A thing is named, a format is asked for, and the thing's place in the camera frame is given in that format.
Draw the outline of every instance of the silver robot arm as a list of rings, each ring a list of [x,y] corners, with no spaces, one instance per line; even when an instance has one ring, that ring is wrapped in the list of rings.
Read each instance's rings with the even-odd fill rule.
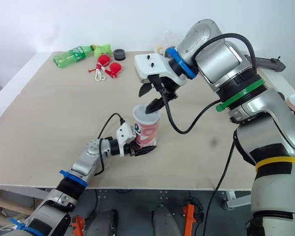
[[[78,199],[96,173],[99,173],[97,162],[100,153],[103,158],[111,155],[128,154],[136,133],[128,123],[123,123],[117,130],[117,138],[91,140],[85,150],[69,171],[60,171],[63,179],[56,189],[52,189],[36,210],[25,222],[17,225],[17,230],[7,236],[62,236],[65,234],[72,212]]]
[[[144,83],[139,96],[155,87],[170,101],[187,79],[200,73],[220,97],[217,111],[228,108],[230,120],[239,124],[233,135],[236,148],[256,166],[248,235],[260,229],[260,235],[295,235],[295,117],[235,44],[224,38],[214,41],[221,34],[214,21],[201,20],[177,50],[167,50],[172,58],[137,55],[135,66]],[[146,113],[163,106],[164,99],[155,99]]]

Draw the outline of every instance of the blue ring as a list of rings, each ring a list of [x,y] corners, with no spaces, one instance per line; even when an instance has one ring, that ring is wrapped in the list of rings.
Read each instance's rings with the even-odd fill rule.
[[[74,176],[73,174],[70,174],[68,171],[61,170],[59,173],[62,174],[63,177],[65,177],[65,178],[69,178],[73,181],[78,182],[84,188],[86,188],[88,185],[84,180],[80,179],[79,177]]]
[[[36,236],[44,236],[40,231],[30,228],[30,227],[26,227],[24,223],[19,223],[17,220],[10,218],[9,219],[13,224],[16,225],[16,229],[17,230],[24,230],[30,233],[35,234]]]
[[[192,78],[194,79],[197,75],[190,70],[186,63],[181,59],[178,52],[174,48],[168,48],[166,50],[169,55],[171,55],[175,61],[181,66],[181,68]]]

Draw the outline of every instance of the orange bracket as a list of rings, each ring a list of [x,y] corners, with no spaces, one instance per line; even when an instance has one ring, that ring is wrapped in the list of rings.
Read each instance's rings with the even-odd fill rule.
[[[74,236],[83,236],[83,229],[85,226],[85,221],[79,215],[75,215],[72,218],[72,228]]]
[[[195,218],[193,218],[194,210],[195,206],[192,204],[183,207],[183,213],[185,215],[185,229],[183,230],[183,236],[191,236],[192,234],[192,224],[196,222]]]

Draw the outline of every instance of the green toy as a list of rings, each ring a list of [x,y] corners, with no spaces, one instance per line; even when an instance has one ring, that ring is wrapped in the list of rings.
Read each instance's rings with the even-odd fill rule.
[[[110,49],[110,44],[105,44],[103,46],[96,46],[94,50],[94,56],[95,58],[98,58],[100,55],[106,54],[106,55],[111,55],[113,52]]]

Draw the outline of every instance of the black wire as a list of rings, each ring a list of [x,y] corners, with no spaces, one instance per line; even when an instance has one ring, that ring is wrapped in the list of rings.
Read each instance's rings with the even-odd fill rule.
[[[195,233],[193,234],[194,236],[197,236],[197,231],[198,231],[199,225],[200,225],[200,223],[198,223],[197,226],[196,226]]]
[[[212,203],[212,199],[213,199],[215,193],[218,191],[219,187],[221,186],[221,183],[222,183],[222,181],[223,181],[223,179],[225,177],[225,174],[226,174],[228,165],[229,165],[229,163],[231,161],[231,157],[232,157],[232,154],[233,154],[233,151],[234,151],[234,147],[235,147],[235,143],[233,141],[232,146],[231,146],[230,153],[228,155],[228,158],[227,158],[227,161],[226,161],[226,164],[225,164],[225,168],[224,168],[223,174],[222,174],[222,176],[221,176],[221,178],[220,178],[220,180],[219,180],[219,182],[218,182],[218,184],[217,184],[217,186],[216,186],[216,188],[215,188],[215,190],[214,190],[214,192],[213,192],[213,194],[212,194],[212,196],[210,198],[210,201],[209,201],[209,203],[207,205],[206,217],[205,217],[205,225],[204,225],[204,228],[203,228],[203,234],[202,234],[202,236],[205,236],[205,234],[206,234],[207,216],[208,216],[208,212],[209,212],[209,209],[210,209],[210,206],[211,206],[211,203]]]
[[[103,139],[100,138],[99,144],[98,144],[99,158],[100,158],[100,163],[102,165],[102,170],[100,172],[95,173],[94,176],[100,175],[105,170],[105,165],[104,165],[104,160],[103,160],[103,155],[102,155],[102,141],[103,141]]]
[[[113,113],[108,118],[108,120],[106,121],[106,123],[104,124],[102,130],[99,132],[99,135],[97,137],[99,139],[98,151],[99,151],[99,158],[100,158],[100,163],[101,163],[101,166],[102,166],[102,170],[100,172],[95,173],[94,176],[100,175],[105,170],[105,165],[104,165],[104,160],[103,160],[103,155],[102,155],[102,141],[103,141],[103,139],[101,139],[100,136],[102,136],[102,133],[103,133],[104,129],[106,128],[108,122],[113,118],[113,116],[119,116],[119,118],[120,118],[120,124],[122,124],[124,122],[124,119],[121,117],[121,115],[119,113]]]
[[[95,191],[95,196],[96,196],[96,203],[95,203],[95,206],[94,206],[92,212],[88,215],[87,218],[84,219],[84,221],[89,220],[89,218],[90,218],[91,216],[93,216],[94,213],[95,213],[95,211],[96,211],[96,208],[97,208],[97,205],[98,205],[98,195],[97,195],[97,191],[96,191],[96,189],[94,189],[94,191]]]
[[[163,98],[163,101],[164,101],[164,104],[165,104],[165,108],[166,108],[166,112],[167,112],[167,116],[168,116],[168,119],[169,119],[169,122],[171,123],[172,127],[174,128],[175,131],[177,131],[179,134],[187,134],[189,133],[189,131],[194,127],[194,125],[197,123],[198,119],[203,115],[203,113],[208,110],[210,107],[212,107],[213,105],[219,103],[221,100],[218,99],[210,104],[208,104],[198,115],[197,117],[194,119],[194,121],[191,123],[191,125],[189,126],[188,129],[186,129],[185,131],[181,131],[174,123],[173,121],[173,117],[172,117],[172,114],[171,114],[171,110],[169,108],[169,105],[168,105],[168,101],[167,101],[167,98],[164,94],[164,92],[160,89],[159,90],[159,93],[161,94],[162,98]]]
[[[210,39],[208,42],[204,43],[200,48],[198,48],[196,50],[194,55],[191,57],[191,60],[193,62],[196,62],[196,56],[198,55],[198,53],[200,51],[202,51],[205,47],[207,47],[211,43],[214,43],[214,42],[216,42],[220,39],[223,39],[223,38],[236,38],[236,39],[239,39],[240,41],[242,41],[246,45],[246,47],[248,48],[250,58],[251,58],[252,67],[254,68],[255,72],[257,72],[257,62],[256,62],[256,56],[255,56],[254,49],[251,46],[251,43],[249,42],[249,40],[238,33],[225,33],[225,34],[221,34],[219,36],[216,36],[216,37]]]
[[[202,207],[202,204],[198,201],[198,199],[196,199],[194,197],[193,198],[191,197],[190,190],[188,190],[188,193],[189,193],[189,202],[190,202],[190,204],[194,205],[193,218],[195,218],[195,220],[197,222],[197,226],[195,228],[194,236],[196,236],[198,227],[204,220],[203,207]]]
[[[103,133],[103,131],[104,131],[106,125],[108,124],[108,122],[111,120],[111,118],[113,118],[113,116],[116,116],[116,115],[119,116],[120,119],[123,119],[119,113],[113,113],[113,114],[108,118],[108,120],[106,121],[106,123],[104,124],[102,130],[100,131],[100,133],[99,133],[99,135],[98,135],[98,137],[97,137],[98,139],[100,138],[100,136],[102,136],[102,133]]]

